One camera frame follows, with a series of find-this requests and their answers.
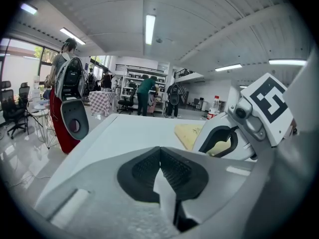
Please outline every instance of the floor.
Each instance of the floor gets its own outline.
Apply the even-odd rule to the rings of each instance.
[[[85,110],[92,131],[105,117],[100,114],[92,116],[89,107]],[[131,115],[137,116],[137,111],[134,110]],[[154,116],[164,118],[161,113],[155,113]],[[201,111],[179,109],[178,119],[204,120],[205,118]],[[35,128],[33,118],[29,118],[28,128],[29,135],[19,130],[14,133],[14,139],[7,136],[5,128],[2,128],[4,136],[0,140],[0,174],[9,191],[21,196],[33,207],[48,180],[67,155],[62,152],[53,132],[49,133],[53,138],[51,145],[56,145],[47,149],[45,143],[40,141],[42,136],[38,127],[37,130]]]

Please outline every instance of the white bottle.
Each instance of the white bottle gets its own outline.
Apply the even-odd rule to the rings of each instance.
[[[210,120],[211,118],[217,116],[219,114],[219,96],[215,96],[213,101],[213,106],[209,108],[209,112],[207,114],[207,119]]]

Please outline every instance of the ceiling light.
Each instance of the ceiling light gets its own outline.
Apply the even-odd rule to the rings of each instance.
[[[221,67],[221,68],[216,68],[215,71],[219,72],[219,71],[236,69],[236,68],[242,68],[241,64],[232,65],[232,66],[225,66],[225,67]]]
[[[80,43],[80,44],[82,44],[82,45],[85,44],[84,41],[82,41],[81,39],[79,39],[78,37],[76,37],[74,34],[72,34],[72,33],[71,33],[69,30],[67,30],[65,27],[62,28],[62,29],[60,29],[60,31],[61,31],[62,33],[65,33],[67,36],[69,36],[69,37],[71,37],[71,38],[74,38],[78,43]]]
[[[35,59],[35,60],[39,60],[38,58],[33,58],[33,57],[27,57],[27,56],[23,56],[24,58],[31,58],[31,59]]]
[[[271,65],[292,65],[292,66],[304,66],[307,63],[303,59],[269,59]]]
[[[145,43],[149,45],[152,44],[155,19],[153,15],[146,15]]]
[[[23,3],[21,5],[21,9],[24,9],[24,10],[26,10],[27,12],[29,12],[31,14],[35,14],[36,11],[38,10],[37,8],[35,8],[33,6],[30,6],[30,5],[26,4],[26,3]]]

